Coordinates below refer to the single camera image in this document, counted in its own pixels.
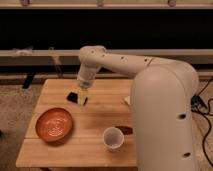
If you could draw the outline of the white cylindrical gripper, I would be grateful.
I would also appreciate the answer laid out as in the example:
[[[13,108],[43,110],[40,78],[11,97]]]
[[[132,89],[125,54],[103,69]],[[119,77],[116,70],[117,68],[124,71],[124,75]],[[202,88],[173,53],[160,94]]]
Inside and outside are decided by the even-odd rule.
[[[81,77],[80,75],[77,76],[77,82],[78,82],[78,86],[80,87],[80,89],[78,90],[78,104],[83,106],[86,98],[87,98],[87,90],[88,88],[91,87],[91,82],[87,79],[84,79],[83,77]]]

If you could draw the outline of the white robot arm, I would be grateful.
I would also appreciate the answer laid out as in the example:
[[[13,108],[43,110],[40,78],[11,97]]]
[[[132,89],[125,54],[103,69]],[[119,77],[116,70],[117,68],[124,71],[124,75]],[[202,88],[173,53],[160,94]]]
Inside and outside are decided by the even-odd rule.
[[[78,86],[88,89],[106,68],[133,79],[133,114],[138,171],[198,171],[194,150],[191,98],[199,78],[188,63],[153,56],[109,53],[103,46],[84,46]]]

